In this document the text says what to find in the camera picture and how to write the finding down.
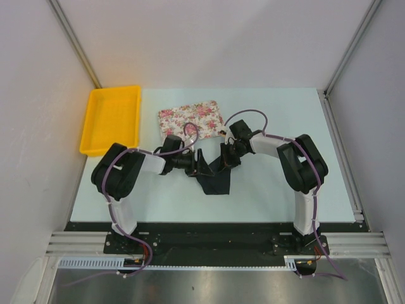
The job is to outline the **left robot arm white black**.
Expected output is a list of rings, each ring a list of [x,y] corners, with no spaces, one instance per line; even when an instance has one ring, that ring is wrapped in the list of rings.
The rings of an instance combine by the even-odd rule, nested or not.
[[[132,214],[132,204],[126,198],[134,198],[132,191],[141,178],[140,200],[146,204],[167,203],[170,206],[184,206],[191,201],[191,192],[196,189],[192,183],[175,176],[160,183],[159,177],[179,169],[187,177],[199,183],[206,195],[218,194],[215,178],[219,176],[220,159],[207,163],[202,149],[193,149],[195,140],[184,141],[181,137],[169,135],[162,146],[154,151],[128,148],[114,143],[91,175],[91,182],[107,201],[112,230],[119,234],[118,246],[126,253],[135,252],[139,246],[147,255],[151,247],[138,235],[137,219]]]

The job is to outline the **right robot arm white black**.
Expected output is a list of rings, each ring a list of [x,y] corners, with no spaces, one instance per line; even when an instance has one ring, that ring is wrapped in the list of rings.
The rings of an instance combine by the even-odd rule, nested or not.
[[[248,154],[262,154],[279,159],[288,185],[294,190],[295,217],[287,244],[299,254],[307,254],[319,239],[317,194],[328,175],[328,167],[312,138],[303,134],[286,138],[252,131],[239,120],[220,131],[225,141],[220,144],[221,171],[241,164]]]

